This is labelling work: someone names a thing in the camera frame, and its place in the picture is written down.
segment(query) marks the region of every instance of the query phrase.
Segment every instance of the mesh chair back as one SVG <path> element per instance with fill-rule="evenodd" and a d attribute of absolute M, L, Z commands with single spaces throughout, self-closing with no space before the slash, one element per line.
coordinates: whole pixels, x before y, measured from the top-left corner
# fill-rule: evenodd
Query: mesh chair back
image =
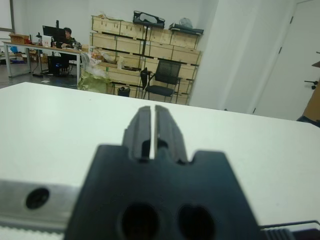
<path fill-rule="evenodd" d="M 179 80 L 180 67 L 180 63 L 160 60 L 155 72 L 155 80 L 166 84 L 176 85 Z"/>

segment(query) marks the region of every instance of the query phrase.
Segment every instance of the computer monitor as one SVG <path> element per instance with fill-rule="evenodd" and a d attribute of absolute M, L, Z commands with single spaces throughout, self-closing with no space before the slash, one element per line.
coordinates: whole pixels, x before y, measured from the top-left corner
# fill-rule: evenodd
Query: computer monitor
<path fill-rule="evenodd" d="M 42 26 L 43 35 L 54 38 L 55 42 L 65 42 L 66 31 L 62 28 L 56 28 L 52 26 Z"/>

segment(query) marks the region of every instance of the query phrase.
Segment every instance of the trash bin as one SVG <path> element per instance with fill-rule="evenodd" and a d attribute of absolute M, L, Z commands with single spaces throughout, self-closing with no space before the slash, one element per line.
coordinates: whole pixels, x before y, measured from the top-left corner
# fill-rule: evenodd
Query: trash bin
<path fill-rule="evenodd" d="M 120 87 L 118 88 L 118 96 L 129 97 L 130 95 L 130 87 Z"/>

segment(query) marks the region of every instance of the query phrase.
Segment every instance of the white wall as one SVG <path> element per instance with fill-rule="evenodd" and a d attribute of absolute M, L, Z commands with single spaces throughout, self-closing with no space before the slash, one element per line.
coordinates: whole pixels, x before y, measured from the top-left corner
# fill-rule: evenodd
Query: white wall
<path fill-rule="evenodd" d="M 132 21 L 134 11 L 145 12 L 165 19 L 167 29 L 181 18 L 189 18 L 197 26 L 201 2 L 196 0 L 90 0 L 90 15 L 104 12 L 107 16 Z"/>
<path fill-rule="evenodd" d="M 42 35 L 42 26 L 71 28 L 72 37 L 77 41 L 88 44 L 90 31 L 90 16 L 88 0 L 27 0 L 28 30 L 32 40 L 37 40 L 38 32 Z"/>
<path fill-rule="evenodd" d="M 165 19 L 165 28 L 181 18 L 189 18 L 198 25 L 201 2 L 194 0 L 13 0 L 16 33 L 32 34 L 35 41 L 42 25 L 72 29 L 72 36 L 83 44 L 89 43 L 91 15 L 104 12 L 107 16 L 132 21 L 134 10 Z"/>
<path fill-rule="evenodd" d="M 190 105 L 248 113 L 276 59 L 293 0 L 220 0 Z"/>
<path fill-rule="evenodd" d="M 204 29 L 204 33 L 197 45 L 197 49 L 200 51 L 204 51 L 207 47 L 210 30 L 218 7 L 218 2 L 219 0 L 202 0 L 200 15 L 196 26 L 197 29 Z"/>

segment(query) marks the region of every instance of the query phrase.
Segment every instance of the stacked wooden crates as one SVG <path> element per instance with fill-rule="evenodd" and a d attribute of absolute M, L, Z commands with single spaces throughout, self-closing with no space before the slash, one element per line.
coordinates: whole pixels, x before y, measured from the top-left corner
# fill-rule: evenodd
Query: stacked wooden crates
<path fill-rule="evenodd" d="M 187 104 L 202 58 L 202 53 L 196 50 L 199 41 L 197 35 L 155 27 L 147 28 L 132 22 L 98 16 L 92 16 L 92 30 L 97 32 L 91 33 L 90 36 L 90 43 L 95 47 L 93 52 L 106 52 L 114 60 L 122 57 L 126 67 L 142 70 L 147 68 L 148 71 L 155 73 L 161 59 L 181 63 L 179 77 L 182 80 L 175 88 L 172 102 Z M 140 71 L 116 68 L 106 70 L 114 83 L 130 86 L 131 97 L 141 98 Z M 150 84 L 167 86 L 154 80 Z M 163 101 L 163 98 L 163 96 L 152 96 L 153 100 Z"/>

